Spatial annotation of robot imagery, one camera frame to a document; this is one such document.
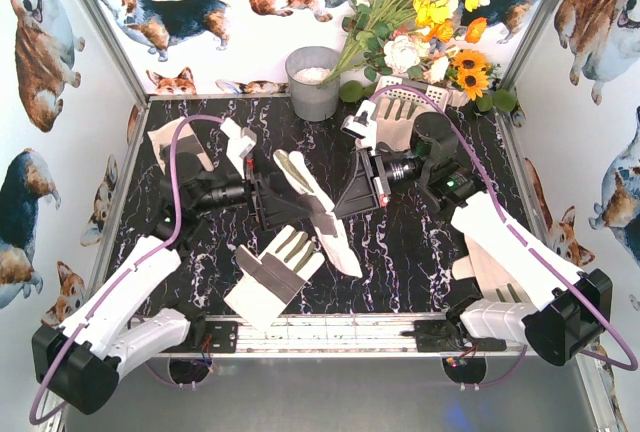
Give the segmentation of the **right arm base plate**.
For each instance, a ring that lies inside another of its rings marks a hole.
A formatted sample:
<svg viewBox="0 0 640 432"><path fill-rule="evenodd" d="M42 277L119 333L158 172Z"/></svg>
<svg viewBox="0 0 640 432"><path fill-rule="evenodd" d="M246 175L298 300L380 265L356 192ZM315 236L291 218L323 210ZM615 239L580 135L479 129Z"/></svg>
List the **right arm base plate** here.
<svg viewBox="0 0 640 432"><path fill-rule="evenodd" d="M411 330L402 331L403 337L415 340L418 352L446 352L474 349L480 352L502 352L506 342L495 338L474 338L461 321L461 315L472 301L464 301L449 308L441 319L423 319L413 322Z"/></svg>

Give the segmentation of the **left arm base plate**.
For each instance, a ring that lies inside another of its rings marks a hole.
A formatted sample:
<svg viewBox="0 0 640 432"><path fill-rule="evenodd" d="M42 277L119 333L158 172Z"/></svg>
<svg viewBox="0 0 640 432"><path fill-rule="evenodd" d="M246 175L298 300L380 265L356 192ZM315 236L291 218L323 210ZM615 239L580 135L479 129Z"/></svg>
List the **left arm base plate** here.
<svg viewBox="0 0 640 432"><path fill-rule="evenodd" d="M237 321L204 320L192 325L185 342L186 352L233 354L236 352L239 324Z"/></svg>

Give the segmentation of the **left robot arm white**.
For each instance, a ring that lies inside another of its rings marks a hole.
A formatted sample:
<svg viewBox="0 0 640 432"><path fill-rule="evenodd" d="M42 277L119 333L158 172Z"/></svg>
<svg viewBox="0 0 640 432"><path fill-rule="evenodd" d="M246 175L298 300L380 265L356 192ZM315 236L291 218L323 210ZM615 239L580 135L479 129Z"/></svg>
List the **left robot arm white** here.
<svg viewBox="0 0 640 432"><path fill-rule="evenodd" d="M225 183L194 154L171 156L166 171L175 217L141 237L129 258L80 309L56 327L41 326L32 337L38 391L51 391L86 415L99 410L120 380L154 355L203 339L206 319L198 308L165 306L140 325L125 327L143 300L180 267L187 208L200 200L236 202ZM243 276L224 301L264 331L323 262L306 233L286 226L258 256L244 246L236 249L235 263Z"/></svg>

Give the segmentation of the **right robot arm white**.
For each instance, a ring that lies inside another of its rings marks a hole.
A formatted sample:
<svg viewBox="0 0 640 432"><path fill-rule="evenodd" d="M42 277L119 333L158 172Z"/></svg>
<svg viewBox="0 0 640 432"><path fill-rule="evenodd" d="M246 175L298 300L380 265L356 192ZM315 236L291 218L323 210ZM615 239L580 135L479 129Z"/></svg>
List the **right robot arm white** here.
<svg viewBox="0 0 640 432"><path fill-rule="evenodd" d="M457 159L460 145L447 117L419 115L408 149L376 142L368 112L348 116L344 133L358 149L334 213L345 218L385 207L395 185L414 182L429 212L447 218L465 238L461 265L486 272L479 298L455 306L447 318L469 336L530 346L562 366L604 332L611 311L611 279L583 272L555 255L492 200L484 182Z"/></svg>

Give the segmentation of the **white glove with green fingers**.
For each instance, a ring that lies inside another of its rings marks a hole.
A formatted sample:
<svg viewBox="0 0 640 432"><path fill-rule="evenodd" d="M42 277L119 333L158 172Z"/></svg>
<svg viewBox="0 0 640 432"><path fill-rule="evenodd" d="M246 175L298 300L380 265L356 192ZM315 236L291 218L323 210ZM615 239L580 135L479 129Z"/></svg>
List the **white glove with green fingers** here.
<svg viewBox="0 0 640 432"><path fill-rule="evenodd" d="M393 152L410 148L413 121L409 118L413 103L410 101L382 97L376 108L376 145Z"/></svg>

